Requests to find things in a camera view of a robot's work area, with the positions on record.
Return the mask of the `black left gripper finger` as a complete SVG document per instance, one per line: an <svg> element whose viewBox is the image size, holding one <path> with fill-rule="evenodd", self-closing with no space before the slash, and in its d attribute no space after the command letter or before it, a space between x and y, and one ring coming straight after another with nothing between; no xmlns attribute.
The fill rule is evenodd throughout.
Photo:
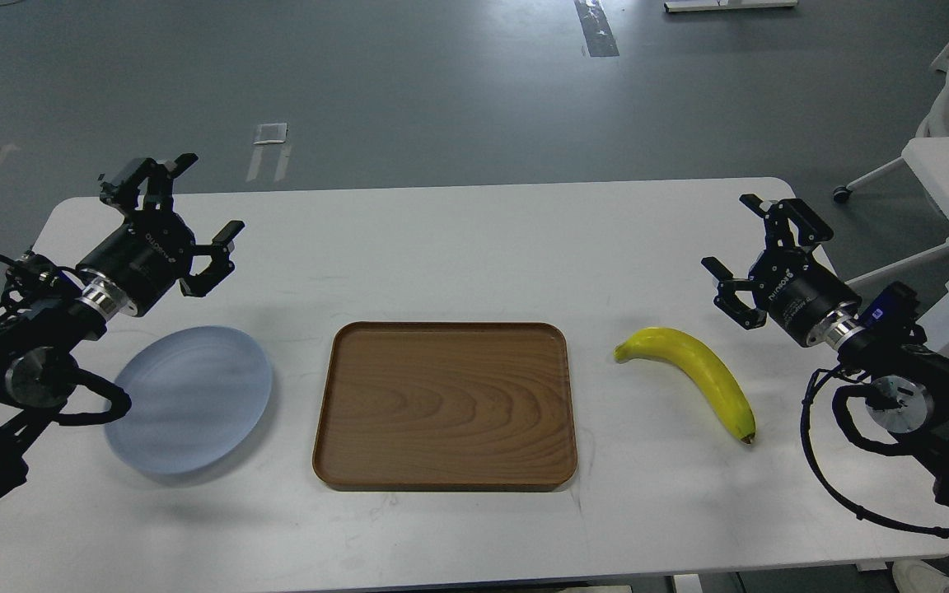
<svg viewBox="0 0 949 593"><path fill-rule="evenodd" d="M199 161L195 153L184 153L169 161L153 158L135 158L113 177L101 182L99 199L125 219L140 212L172 212L174 207L174 180Z"/></svg>
<svg viewBox="0 0 949 593"><path fill-rule="evenodd" d="M189 248L189 267L180 277L180 289L186 297L205 297L235 270L231 255L234 240L244 230L245 223L232 219L215 234L210 244L192 245ZM193 273L197 259L207 259L207 266Z"/></svg>

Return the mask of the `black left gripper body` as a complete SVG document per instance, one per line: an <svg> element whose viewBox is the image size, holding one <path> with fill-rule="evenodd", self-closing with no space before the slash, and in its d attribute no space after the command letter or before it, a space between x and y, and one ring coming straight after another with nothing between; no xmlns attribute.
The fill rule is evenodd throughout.
<svg viewBox="0 0 949 593"><path fill-rule="evenodd" d="M80 260L77 271L114 285L127 297L122 312L139 318L189 274L194 247L194 233L180 217L136 217Z"/></svg>

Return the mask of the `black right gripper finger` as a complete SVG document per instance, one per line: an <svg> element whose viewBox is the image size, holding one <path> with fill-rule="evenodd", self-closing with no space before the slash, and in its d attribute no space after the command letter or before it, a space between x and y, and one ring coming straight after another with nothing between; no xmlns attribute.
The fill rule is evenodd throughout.
<svg viewBox="0 0 949 593"><path fill-rule="evenodd" d="M807 258L834 237L834 230L825 219L800 198L764 200L756 194L743 194L739 202L764 224L763 256Z"/></svg>
<svg viewBox="0 0 949 593"><path fill-rule="evenodd" d="M752 293L758 287L757 282L749 278L735 278L731 270L716 258L702 258L701 266L714 278L717 289L714 305L727 318L746 330L760 328L767 323L764 309L749 306L739 297L739 292Z"/></svg>

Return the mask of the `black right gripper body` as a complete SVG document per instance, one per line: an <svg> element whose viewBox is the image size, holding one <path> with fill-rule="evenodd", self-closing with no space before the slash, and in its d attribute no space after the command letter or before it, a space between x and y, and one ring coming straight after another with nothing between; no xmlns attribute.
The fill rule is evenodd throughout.
<svg viewBox="0 0 949 593"><path fill-rule="evenodd" d="M820 340L815 328L834 311L862 303L847 284L802 249L767 249L753 263L754 303L802 347Z"/></svg>

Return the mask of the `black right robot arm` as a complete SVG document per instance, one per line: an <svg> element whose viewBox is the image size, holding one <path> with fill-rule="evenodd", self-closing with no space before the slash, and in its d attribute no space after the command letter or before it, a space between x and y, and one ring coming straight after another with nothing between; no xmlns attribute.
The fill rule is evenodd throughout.
<svg viewBox="0 0 949 593"><path fill-rule="evenodd" d="M802 398L799 434L813 475L860 521L949 538L949 528L911 525L852 502L829 484L812 447L815 398L837 381L831 408L848 442L875 455L915 458L933 476L935 502L949 507L949 359L927 349L915 292L894 282L860 307L858 294L815 259L833 232L803 200L746 193L741 203L764 224L764 251L744 278L719 259L704 258L702 266L716 280L715 306L742 328L774 320L799 346L825 344L836 353L836 367L817 369Z"/></svg>

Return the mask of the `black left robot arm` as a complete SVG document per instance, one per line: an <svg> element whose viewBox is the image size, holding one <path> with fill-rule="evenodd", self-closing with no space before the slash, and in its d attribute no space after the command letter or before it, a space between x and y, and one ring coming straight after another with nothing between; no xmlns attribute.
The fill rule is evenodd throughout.
<svg viewBox="0 0 949 593"><path fill-rule="evenodd" d="M101 202L122 224L74 268L0 254L0 499L26 481L24 454L50 424L103 425L131 409L124 388L79 367L80 342L102 337L117 314L146 315L173 287L207 296L234 270L244 224L227 222L200 245L173 209L174 181L198 160L136 158L101 181Z"/></svg>

